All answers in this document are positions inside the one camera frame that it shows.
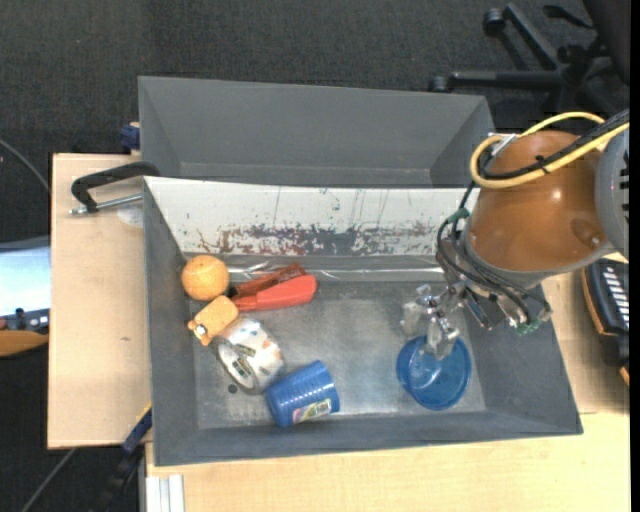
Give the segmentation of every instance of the orange toy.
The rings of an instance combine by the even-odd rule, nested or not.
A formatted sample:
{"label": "orange toy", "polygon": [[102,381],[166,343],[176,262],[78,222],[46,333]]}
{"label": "orange toy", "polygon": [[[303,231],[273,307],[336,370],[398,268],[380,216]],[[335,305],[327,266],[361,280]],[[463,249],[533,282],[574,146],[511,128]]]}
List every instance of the orange toy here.
{"label": "orange toy", "polygon": [[213,300],[229,286],[227,266],[210,254],[191,258],[182,269],[181,278],[184,290],[195,300]]}
{"label": "orange toy", "polygon": [[221,295],[202,311],[200,311],[187,327],[193,331],[196,337],[205,347],[211,343],[213,337],[238,316],[238,308],[231,299]]}

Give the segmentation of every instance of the gray bin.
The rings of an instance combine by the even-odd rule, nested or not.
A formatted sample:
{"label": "gray bin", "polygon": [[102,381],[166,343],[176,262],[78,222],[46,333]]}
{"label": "gray bin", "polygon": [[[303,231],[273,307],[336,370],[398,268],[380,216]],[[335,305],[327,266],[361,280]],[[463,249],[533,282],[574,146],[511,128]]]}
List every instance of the gray bin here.
{"label": "gray bin", "polygon": [[[550,322],[520,338],[463,317],[473,373],[445,411],[419,406],[395,376],[401,306],[417,286],[442,283],[433,235],[493,129],[484,98],[151,77],[139,86],[142,158],[172,177],[145,178],[143,191],[157,465],[582,431]],[[274,185],[292,186],[282,190],[305,208],[270,215]],[[224,214],[249,207],[253,222]],[[310,229],[316,249],[288,252]],[[255,316],[289,371],[325,362],[340,413],[281,429],[263,396],[229,393],[230,377],[185,327],[204,304],[186,297],[179,273],[201,252],[225,259],[236,280],[294,260],[318,277],[310,304]]]}
{"label": "gray bin", "polygon": [[[435,229],[461,195],[461,189],[314,189],[145,178],[156,464],[580,432],[550,322],[520,338],[507,327],[484,331],[461,315],[473,370],[466,393],[450,409],[421,407],[398,381],[395,362],[406,342],[402,304],[425,282],[442,285],[434,262]],[[372,200],[363,205],[363,196]],[[254,224],[247,222],[251,218]],[[288,371],[316,359],[327,365],[340,395],[339,413],[281,429],[262,395],[229,391],[234,381],[214,350],[186,328],[206,304],[186,296],[180,273],[190,257],[204,252],[222,258],[236,283],[255,275],[252,269],[268,271],[293,261],[317,276],[311,303],[250,315],[278,341]]]}

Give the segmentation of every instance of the orange robot housing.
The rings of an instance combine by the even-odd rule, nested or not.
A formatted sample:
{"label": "orange robot housing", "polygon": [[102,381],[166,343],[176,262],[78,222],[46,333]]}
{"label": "orange robot housing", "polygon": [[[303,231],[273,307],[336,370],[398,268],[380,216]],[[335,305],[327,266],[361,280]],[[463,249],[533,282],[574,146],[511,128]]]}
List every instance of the orange robot housing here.
{"label": "orange robot housing", "polygon": [[[507,146],[493,174],[536,163],[574,142],[576,135],[545,130]],[[487,263],[535,272],[563,268],[589,257],[606,235],[595,206],[595,174],[601,153],[591,151],[551,174],[509,188],[483,188],[473,209],[469,243]]]}

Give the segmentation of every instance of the red plastic handle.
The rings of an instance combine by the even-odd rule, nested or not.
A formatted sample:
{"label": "red plastic handle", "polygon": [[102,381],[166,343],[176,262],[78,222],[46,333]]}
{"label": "red plastic handle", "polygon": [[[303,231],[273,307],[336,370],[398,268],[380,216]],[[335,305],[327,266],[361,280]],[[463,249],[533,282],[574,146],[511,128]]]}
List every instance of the red plastic handle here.
{"label": "red plastic handle", "polygon": [[283,283],[294,277],[303,276],[306,272],[298,263],[293,263],[287,267],[270,272],[264,276],[257,277],[246,283],[240,283],[235,285],[231,290],[231,296],[246,297],[249,295],[255,295],[262,290],[266,290],[272,286]]}
{"label": "red plastic handle", "polygon": [[294,277],[255,295],[234,297],[231,300],[238,311],[262,311],[306,304],[313,299],[318,284],[311,275]]}

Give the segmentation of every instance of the blue plastic cup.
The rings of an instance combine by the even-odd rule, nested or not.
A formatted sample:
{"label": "blue plastic cup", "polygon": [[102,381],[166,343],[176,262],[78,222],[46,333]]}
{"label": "blue plastic cup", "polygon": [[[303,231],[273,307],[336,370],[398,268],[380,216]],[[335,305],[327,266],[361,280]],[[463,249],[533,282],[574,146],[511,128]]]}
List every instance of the blue plastic cup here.
{"label": "blue plastic cup", "polygon": [[340,410],[336,386],[322,361],[314,361],[271,384],[265,397],[269,411],[280,427]]}

